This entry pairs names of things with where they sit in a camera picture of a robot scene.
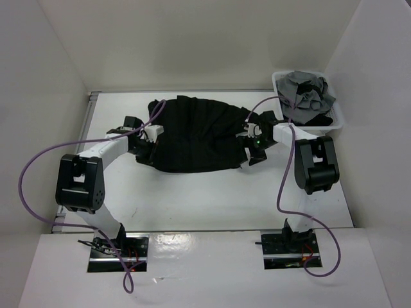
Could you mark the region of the black skirt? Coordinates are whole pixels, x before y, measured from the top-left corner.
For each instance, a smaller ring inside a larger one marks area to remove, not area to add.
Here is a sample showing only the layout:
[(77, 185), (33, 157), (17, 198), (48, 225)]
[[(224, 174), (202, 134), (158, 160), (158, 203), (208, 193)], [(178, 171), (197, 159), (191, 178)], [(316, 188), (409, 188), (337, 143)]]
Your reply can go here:
[(167, 173), (236, 169), (243, 145), (236, 138), (250, 110), (212, 99), (177, 96), (152, 123), (164, 127), (153, 167)]

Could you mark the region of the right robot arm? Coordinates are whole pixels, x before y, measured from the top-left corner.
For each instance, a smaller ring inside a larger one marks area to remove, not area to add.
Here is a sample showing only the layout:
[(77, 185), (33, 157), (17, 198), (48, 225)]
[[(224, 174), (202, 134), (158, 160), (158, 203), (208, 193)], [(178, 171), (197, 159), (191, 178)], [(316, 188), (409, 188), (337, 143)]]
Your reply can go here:
[[(278, 212), (286, 215), (281, 230), (282, 247), (296, 252), (313, 234), (314, 195), (329, 191), (340, 179), (333, 139), (310, 134), (288, 121), (279, 121), (273, 112), (264, 112), (258, 122), (248, 116), (243, 129), (238, 139), (250, 151), (250, 166), (266, 160), (265, 150), (275, 144), (290, 149), (275, 205)], [(291, 169), (302, 196), (298, 206), (286, 210), (281, 207), (281, 197)]]

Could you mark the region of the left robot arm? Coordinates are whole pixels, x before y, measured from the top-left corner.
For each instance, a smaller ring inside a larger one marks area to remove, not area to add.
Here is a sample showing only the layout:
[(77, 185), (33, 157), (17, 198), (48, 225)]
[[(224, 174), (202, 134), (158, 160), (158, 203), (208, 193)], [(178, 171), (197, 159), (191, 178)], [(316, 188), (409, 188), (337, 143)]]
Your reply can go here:
[(125, 227), (105, 205), (104, 170), (120, 156), (135, 155), (151, 164), (164, 132), (158, 124), (145, 126), (142, 120), (126, 116), (122, 126), (109, 130), (104, 140), (77, 155), (64, 155), (58, 171), (56, 201), (77, 213), (88, 227), (94, 227), (97, 245), (105, 246), (113, 256), (123, 255), (132, 246)]

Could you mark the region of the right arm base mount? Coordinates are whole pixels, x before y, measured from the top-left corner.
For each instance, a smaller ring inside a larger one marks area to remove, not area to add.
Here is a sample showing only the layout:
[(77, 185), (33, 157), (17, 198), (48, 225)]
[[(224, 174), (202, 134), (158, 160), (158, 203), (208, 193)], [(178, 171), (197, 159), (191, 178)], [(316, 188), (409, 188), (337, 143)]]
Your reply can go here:
[(261, 239), (255, 245), (261, 247), (266, 270), (304, 268), (306, 261), (308, 268), (322, 267), (314, 232), (293, 242), (286, 242), (280, 230), (261, 232)]

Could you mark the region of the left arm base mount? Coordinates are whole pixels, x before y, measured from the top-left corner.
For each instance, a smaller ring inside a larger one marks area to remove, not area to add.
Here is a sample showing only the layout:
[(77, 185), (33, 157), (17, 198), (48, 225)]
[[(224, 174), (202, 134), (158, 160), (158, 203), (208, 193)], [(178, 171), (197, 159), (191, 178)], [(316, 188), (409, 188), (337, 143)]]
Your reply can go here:
[[(116, 250), (131, 272), (145, 272), (147, 269), (147, 256), (149, 235), (142, 233), (128, 233), (127, 247)], [(90, 248), (88, 273), (112, 273), (124, 272), (121, 262), (117, 258), (114, 249), (105, 239), (95, 237), (92, 241), (78, 240), (78, 243)]]

